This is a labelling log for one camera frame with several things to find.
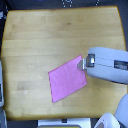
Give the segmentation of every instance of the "wooden table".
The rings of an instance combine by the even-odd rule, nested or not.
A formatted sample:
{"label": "wooden table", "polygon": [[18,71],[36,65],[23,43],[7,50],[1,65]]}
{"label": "wooden table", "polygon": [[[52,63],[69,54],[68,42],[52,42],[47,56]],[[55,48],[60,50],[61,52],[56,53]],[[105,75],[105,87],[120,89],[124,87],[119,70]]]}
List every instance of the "wooden table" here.
{"label": "wooden table", "polygon": [[117,7],[10,11],[1,55],[7,119],[114,114],[127,86],[87,75],[87,86],[52,103],[48,72],[95,46],[125,50]]}

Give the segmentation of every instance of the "pink cloth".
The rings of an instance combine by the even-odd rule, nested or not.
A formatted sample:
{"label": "pink cloth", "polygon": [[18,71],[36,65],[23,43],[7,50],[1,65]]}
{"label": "pink cloth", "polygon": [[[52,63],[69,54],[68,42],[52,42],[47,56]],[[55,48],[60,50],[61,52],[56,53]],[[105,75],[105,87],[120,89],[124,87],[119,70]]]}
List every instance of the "pink cloth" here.
{"label": "pink cloth", "polygon": [[85,73],[77,68],[81,56],[49,72],[52,102],[74,93],[87,84]]}

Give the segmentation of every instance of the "pink paper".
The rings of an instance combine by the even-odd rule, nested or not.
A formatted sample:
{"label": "pink paper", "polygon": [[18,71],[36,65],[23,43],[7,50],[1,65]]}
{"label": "pink paper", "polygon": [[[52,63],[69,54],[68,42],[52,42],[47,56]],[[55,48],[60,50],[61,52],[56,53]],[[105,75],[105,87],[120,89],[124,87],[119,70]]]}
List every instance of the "pink paper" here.
{"label": "pink paper", "polygon": [[74,93],[87,84],[85,73],[77,68],[81,56],[49,72],[52,102]]}

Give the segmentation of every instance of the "wooden surface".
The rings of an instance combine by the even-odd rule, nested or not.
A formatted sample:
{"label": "wooden surface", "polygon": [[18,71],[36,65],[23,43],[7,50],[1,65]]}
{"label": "wooden surface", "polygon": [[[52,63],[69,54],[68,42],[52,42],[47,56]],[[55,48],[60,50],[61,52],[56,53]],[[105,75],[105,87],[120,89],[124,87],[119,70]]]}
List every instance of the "wooden surface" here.
{"label": "wooden surface", "polygon": [[1,57],[7,119],[114,114],[127,86],[89,76],[87,86],[52,103],[48,72],[95,46],[125,50],[116,7],[9,12]]}

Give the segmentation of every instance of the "floor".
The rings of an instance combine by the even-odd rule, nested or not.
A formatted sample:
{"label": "floor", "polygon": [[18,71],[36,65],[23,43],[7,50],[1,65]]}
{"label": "floor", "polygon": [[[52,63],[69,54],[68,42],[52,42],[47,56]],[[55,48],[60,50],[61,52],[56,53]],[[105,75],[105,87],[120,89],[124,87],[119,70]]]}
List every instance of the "floor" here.
{"label": "floor", "polygon": [[[42,8],[63,8],[65,6],[66,7],[87,7],[87,6],[96,6],[96,4],[98,6],[117,5],[119,8],[119,13],[120,13],[122,24],[123,24],[124,35],[125,35],[125,40],[126,40],[126,48],[128,50],[128,0],[123,0],[123,1],[122,0],[100,0],[99,3],[97,3],[97,0],[86,0],[86,1],[85,0],[71,0],[72,3],[71,2],[63,3],[63,0],[57,0],[57,1],[53,0],[52,2],[51,0],[43,0],[43,1],[45,3],[45,6],[43,6]],[[23,7],[22,2],[20,5],[18,5],[18,7],[19,9]],[[6,20],[7,12],[8,10],[7,10],[6,4],[3,2],[3,0],[0,0],[0,47],[2,44],[2,35],[3,35],[4,23]],[[95,119],[95,118],[91,119],[91,124],[92,124],[91,128],[94,128],[94,125],[97,122],[97,120],[98,119]],[[8,121],[7,125],[8,125],[8,128],[36,128],[38,125],[38,121]]]}

